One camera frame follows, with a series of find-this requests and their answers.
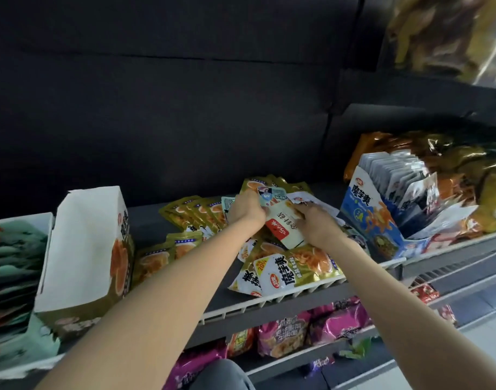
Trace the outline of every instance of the left hand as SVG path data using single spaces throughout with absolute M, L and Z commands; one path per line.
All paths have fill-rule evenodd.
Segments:
M 243 222 L 250 230 L 252 236 L 266 222 L 266 212 L 260 206 L 259 195 L 251 189 L 248 189 L 236 196 L 230 210 L 228 211 L 228 223 L 230 225 Z

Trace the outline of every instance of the hand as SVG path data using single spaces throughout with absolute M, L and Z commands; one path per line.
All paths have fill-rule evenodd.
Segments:
M 298 229 L 311 245 L 329 253 L 338 242 L 351 241 L 340 229 L 335 219 L 322 207 L 312 202 L 296 204 L 295 208 L 303 213 L 305 219 L 296 221 Z
M 266 212 L 260 206 L 259 195 L 251 189 L 248 189 L 236 196 L 230 210 L 228 211 L 228 223 L 231 225 L 236 222 L 245 223 L 251 237 L 266 221 Z

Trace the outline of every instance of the snack box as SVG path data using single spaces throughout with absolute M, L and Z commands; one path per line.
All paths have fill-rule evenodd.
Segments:
M 355 169 L 341 211 L 387 259 L 418 256 L 431 239 L 408 240 L 401 235 L 373 181 L 360 167 Z
M 54 221 L 51 212 L 2 219 L 0 225 L 13 220 L 30 223 L 34 228 L 47 235 L 47 243 L 50 243 Z M 56 339 L 51 330 L 45 327 L 36 315 L 32 314 L 25 333 L 17 334 L 0 342 L 0 371 L 53 357 L 57 354 L 59 347 L 60 340 Z
M 82 335 L 127 294 L 133 250 L 119 186 L 70 191 L 51 232 L 38 317 L 63 340 Z

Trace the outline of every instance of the person's leg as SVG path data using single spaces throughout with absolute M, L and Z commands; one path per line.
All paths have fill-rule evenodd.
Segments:
M 190 390 L 255 390 L 255 387 L 232 360 L 218 360 L 198 375 Z

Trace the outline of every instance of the blue snack box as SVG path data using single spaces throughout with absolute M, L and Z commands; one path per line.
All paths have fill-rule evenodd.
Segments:
M 387 259 L 418 256 L 431 239 L 408 240 L 401 235 L 370 176 L 360 167 L 349 183 L 341 211 Z

